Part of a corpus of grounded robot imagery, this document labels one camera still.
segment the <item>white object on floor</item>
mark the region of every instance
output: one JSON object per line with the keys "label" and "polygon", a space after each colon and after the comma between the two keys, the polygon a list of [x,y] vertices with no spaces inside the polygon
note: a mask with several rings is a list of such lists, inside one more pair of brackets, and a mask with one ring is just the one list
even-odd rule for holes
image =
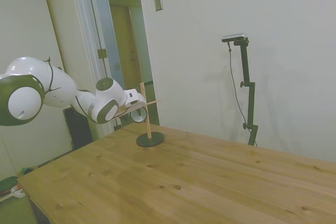
{"label": "white object on floor", "polygon": [[5,197],[0,198],[0,202],[2,202],[4,200],[7,200],[9,198],[12,198],[12,197],[21,199],[25,196],[26,196],[26,194],[23,192],[23,189],[20,189],[20,190],[16,190],[16,191],[12,192],[11,194],[6,195]]}

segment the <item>black metal stand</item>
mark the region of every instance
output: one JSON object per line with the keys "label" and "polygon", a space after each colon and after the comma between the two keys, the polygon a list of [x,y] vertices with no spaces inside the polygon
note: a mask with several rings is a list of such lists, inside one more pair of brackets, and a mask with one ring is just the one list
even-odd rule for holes
{"label": "black metal stand", "polygon": [[248,70],[248,59],[247,59],[247,46],[248,46],[248,38],[238,40],[234,42],[235,46],[240,46],[241,52],[241,64],[243,65],[243,76],[244,81],[240,83],[240,87],[249,87],[248,91],[248,114],[247,114],[247,124],[243,123],[244,129],[248,128],[251,130],[250,138],[248,140],[249,145],[254,145],[256,141],[258,126],[253,125],[253,118],[254,118],[254,97],[255,97],[255,88],[256,83],[250,82],[250,75]]}
{"label": "black metal stand", "polygon": [[148,138],[147,133],[138,136],[137,145],[140,147],[153,147],[164,141],[164,135],[161,132],[152,132],[152,138]]}

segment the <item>light switch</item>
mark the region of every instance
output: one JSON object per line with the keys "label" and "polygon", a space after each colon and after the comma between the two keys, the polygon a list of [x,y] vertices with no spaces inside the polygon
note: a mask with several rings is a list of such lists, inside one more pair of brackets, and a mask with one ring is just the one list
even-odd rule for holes
{"label": "light switch", "polygon": [[162,0],[154,0],[156,11],[163,10]]}

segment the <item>wooden door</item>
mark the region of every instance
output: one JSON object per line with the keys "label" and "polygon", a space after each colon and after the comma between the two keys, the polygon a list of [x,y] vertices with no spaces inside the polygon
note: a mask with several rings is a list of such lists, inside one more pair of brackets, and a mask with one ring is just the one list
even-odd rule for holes
{"label": "wooden door", "polygon": [[137,88],[141,74],[129,8],[112,5],[111,13],[125,88]]}

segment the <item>black round base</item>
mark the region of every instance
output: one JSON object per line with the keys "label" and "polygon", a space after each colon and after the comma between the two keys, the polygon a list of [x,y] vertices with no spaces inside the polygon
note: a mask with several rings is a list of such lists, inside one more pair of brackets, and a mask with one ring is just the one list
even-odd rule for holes
{"label": "black round base", "polygon": [[138,136],[137,145],[140,147],[153,147],[164,141],[164,135],[161,132],[152,132],[152,138],[148,139],[147,133]]}

